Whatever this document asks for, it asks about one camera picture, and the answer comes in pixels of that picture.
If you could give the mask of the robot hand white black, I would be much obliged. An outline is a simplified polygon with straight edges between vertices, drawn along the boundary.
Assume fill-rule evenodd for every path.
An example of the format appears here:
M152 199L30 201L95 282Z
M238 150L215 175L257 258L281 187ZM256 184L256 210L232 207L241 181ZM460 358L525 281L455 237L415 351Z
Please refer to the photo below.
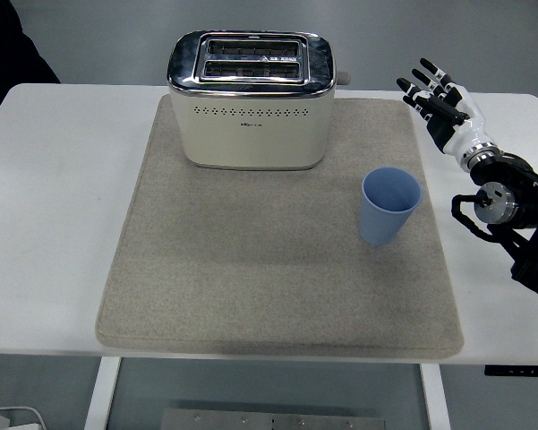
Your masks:
M461 163L478 145L493 144L486 134L481 110L469 91L431 61L420 60L422 70L413 69L418 81L398 78L403 101L426 123L426 130L438 150Z

